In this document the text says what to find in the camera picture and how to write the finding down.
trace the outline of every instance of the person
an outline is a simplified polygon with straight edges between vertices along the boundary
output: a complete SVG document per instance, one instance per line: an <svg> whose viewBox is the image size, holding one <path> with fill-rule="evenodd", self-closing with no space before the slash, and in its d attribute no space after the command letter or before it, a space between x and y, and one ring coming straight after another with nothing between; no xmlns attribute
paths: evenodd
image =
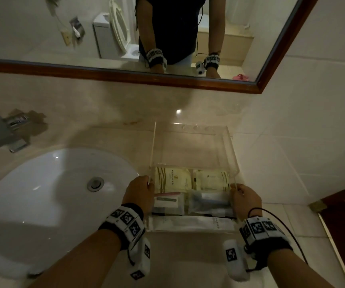
<svg viewBox="0 0 345 288"><path fill-rule="evenodd" d="M261 198L245 185L232 184L231 193L233 208L241 220L247 218L252 208L262 206ZM144 214L151 212L154 184L148 182L148 176L132 180L123 203L138 205ZM253 210L251 216L262 216L262 211ZM99 288L120 249L121 241L116 233L106 229L98 230L45 271L30 288ZM271 252L267 265L279 288L333 288L292 250Z"/></svg>
<svg viewBox="0 0 345 288"><path fill-rule="evenodd" d="M167 64L191 67L198 35L198 16L206 0L137 0L139 62L147 63L146 54L161 49ZM220 54L225 33L226 0L209 0L208 54ZM151 72L164 73L162 64ZM215 67L206 77L220 78Z"/></svg>

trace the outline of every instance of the black t-shirt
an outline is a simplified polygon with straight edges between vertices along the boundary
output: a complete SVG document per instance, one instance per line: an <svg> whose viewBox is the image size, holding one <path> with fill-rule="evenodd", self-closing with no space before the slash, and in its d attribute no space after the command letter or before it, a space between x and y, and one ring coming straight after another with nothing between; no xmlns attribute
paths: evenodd
<svg viewBox="0 0 345 288"><path fill-rule="evenodd" d="M168 64L175 64L196 48L198 15L206 0L147 0L152 5L156 47ZM146 56L141 39L139 51Z"/></svg>

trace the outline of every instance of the toilet lid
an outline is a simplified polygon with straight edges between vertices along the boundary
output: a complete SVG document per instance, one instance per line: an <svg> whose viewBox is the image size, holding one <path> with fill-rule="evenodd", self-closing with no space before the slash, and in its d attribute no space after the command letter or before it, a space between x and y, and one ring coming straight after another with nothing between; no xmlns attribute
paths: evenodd
<svg viewBox="0 0 345 288"><path fill-rule="evenodd" d="M116 40L122 51L127 53L127 46L131 41L130 31L124 20L123 11L115 0L110 0L110 19Z"/></svg>

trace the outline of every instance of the chrome faucet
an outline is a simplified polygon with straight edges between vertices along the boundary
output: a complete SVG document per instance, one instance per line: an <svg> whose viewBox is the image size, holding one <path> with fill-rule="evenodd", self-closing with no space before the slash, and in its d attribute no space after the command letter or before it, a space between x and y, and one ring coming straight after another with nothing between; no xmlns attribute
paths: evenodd
<svg viewBox="0 0 345 288"><path fill-rule="evenodd" d="M6 119L0 117L0 147L8 145L10 152L16 153L28 146L29 144L17 135L14 130L29 122L30 119L24 113L19 113Z"/></svg>

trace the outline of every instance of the toilet tank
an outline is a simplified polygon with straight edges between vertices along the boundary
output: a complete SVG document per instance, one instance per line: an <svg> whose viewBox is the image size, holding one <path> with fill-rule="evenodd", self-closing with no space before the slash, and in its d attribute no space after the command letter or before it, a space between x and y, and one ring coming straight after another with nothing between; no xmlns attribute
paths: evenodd
<svg viewBox="0 0 345 288"><path fill-rule="evenodd" d="M123 53L110 26L110 14L100 13L94 19L93 26L100 57L102 59L120 59Z"/></svg>

